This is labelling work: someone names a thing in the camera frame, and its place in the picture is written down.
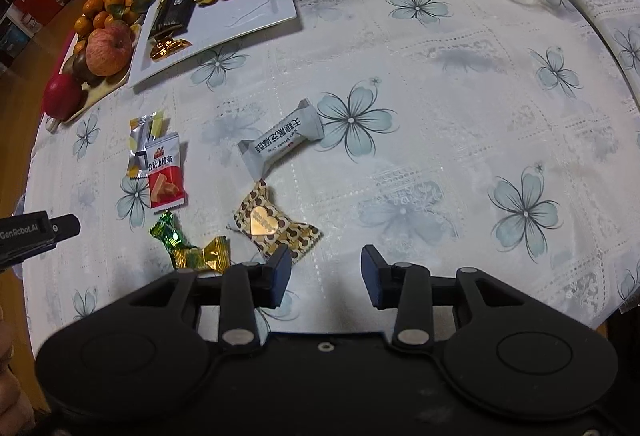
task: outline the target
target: table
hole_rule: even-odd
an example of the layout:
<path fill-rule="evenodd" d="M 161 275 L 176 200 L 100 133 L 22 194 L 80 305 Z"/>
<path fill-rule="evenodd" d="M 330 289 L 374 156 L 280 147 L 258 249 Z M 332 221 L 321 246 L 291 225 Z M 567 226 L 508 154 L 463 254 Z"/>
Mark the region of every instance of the table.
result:
<path fill-rule="evenodd" d="M 295 22 L 124 86 L 56 135 L 41 126 L 26 210 L 70 211 L 82 232 L 24 266 L 34 351 L 172 270 L 146 232 L 148 186 L 123 178 L 130 118 L 163 109 L 186 144 L 189 198 L 175 213 L 187 238 L 225 234 L 234 262 L 259 260 L 226 229 L 253 186 L 235 144 L 304 97 L 325 122 L 365 108 L 371 120 L 360 136 L 327 126 L 268 175 L 277 206 L 323 238 L 282 306 L 257 313 L 263 336 L 388 331 L 394 313 L 370 307 L 360 278 L 366 243 L 433 275 L 472 264 L 592 326 L 615 310 L 638 280 L 640 115 L 596 32 L 567 0 L 413 0 L 420 19 L 407 1 L 296 0 Z M 214 57 L 232 61 L 220 72 Z M 450 314 L 437 315 L 445 337 Z M 200 333 L 215 324 L 204 311 Z"/>

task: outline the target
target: candy wrapper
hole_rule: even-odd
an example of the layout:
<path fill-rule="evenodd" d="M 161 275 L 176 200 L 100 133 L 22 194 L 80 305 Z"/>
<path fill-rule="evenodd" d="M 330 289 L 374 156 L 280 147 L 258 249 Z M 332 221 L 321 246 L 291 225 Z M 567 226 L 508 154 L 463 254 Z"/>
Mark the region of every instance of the candy wrapper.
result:
<path fill-rule="evenodd" d="M 129 124 L 129 165 L 127 176 L 144 178 L 147 176 L 146 144 L 158 138 L 162 131 L 162 111 L 133 118 Z"/>
<path fill-rule="evenodd" d="M 284 120 L 271 127 L 257 140 L 240 140 L 238 149 L 254 180 L 263 178 L 269 167 L 305 140 L 324 138 L 322 122 L 307 98 Z"/>
<path fill-rule="evenodd" d="M 184 203 L 182 169 L 180 168 L 180 138 L 173 132 L 146 145 L 149 161 L 151 209 L 171 209 Z"/>
<path fill-rule="evenodd" d="M 320 230 L 307 223 L 292 222 L 267 196 L 267 184 L 258 181 L 234 214 L 234 226 L 251 239 L 264 259 L 269 259 L 281 244 L 291 250 L 291 262 L 300 260 L 322 236 Z"/>
<path fill-rule="evenodd" d="M 168 210 L 162 213 L 149 233 L 162 241 L 176 270 L 193 268 L 223 273 L 231 265 L 229 243 L 225 236 L 213 238 L 204 248 L 193 246 L 186 241 L 175 225 L 174 215 Z"/>

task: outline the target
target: heart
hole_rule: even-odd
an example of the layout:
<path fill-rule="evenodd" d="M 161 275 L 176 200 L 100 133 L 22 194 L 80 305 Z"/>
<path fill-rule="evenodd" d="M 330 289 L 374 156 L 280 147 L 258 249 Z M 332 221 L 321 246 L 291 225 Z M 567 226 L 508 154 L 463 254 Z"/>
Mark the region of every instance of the heart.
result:
<path fill-rule="evenodd" d="M 251 235 L 269 236 L 278 231 L 278 220 L 267 214 L 264 207 L 254 207 L 251 211 Z"/>

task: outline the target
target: brown patterned candy wrapper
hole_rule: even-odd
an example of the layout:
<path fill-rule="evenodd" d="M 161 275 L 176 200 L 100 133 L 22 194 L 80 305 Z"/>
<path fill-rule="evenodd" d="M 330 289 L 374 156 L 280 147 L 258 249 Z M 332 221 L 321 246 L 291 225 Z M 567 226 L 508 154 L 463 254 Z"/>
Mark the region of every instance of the brown patterned candy wrapper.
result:
<path fill-rule="evenodd" d="M 269 201 L 267 184 L 259 180 L 242 200 L 234 214 L 234 226 L 258 247 L 269 259 L 281 244 L 291 250 L 291 262 L 298 262 L 322 236 L 320 230 L 308 223 L 292 222 Z"/>

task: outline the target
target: tangerine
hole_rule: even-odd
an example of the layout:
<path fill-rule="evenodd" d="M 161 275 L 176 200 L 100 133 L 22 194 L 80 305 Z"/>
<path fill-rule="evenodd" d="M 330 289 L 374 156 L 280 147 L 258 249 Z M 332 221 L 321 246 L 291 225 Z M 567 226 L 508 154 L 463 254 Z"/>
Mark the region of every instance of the tangerine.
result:
<path fill-rule="evenodd" d="M 109 16 L 104 10 L 94 17 L 94 29 L 104 28 L 104 21 Z"/>
<path fill-rule="evenodd" d="M 107 11 L 109 11 L 109 7 L 112 4 L 124 4 L 125 0 L 105 0 L 104 1 L 104 7 L 107 9 Z"/>
<path fill-rule="evenodd" d="M 76 45 L 74 46 L 74 55 L 78 55 L 82 50 L 84 50 L 85 46 L 86 46 L 86 41 L 76 42 Z"/>
<path fill-rule="evenodd" d="M 89 19 L 94 18 L 100 10 L 102 10 L 102 0 L 87 0 L 82 6 L 82 13 Z"/>
<path fill-rule="evenodd" d="M 122 20 L 126 22 L 129 26 L 135 23 L 139 17 L 140 17 L 140 14 L 138 12 L 132 12 L 129 8 L 127 8 L 122 14 Z"/>
<path fill-rule="evenodd" d="M 86 37 L 93 29 L 94 25 L 92 24 L 91 19 L 85 15 L 78 17 L 74 23 L 74 30 L 80 37 Z"/>

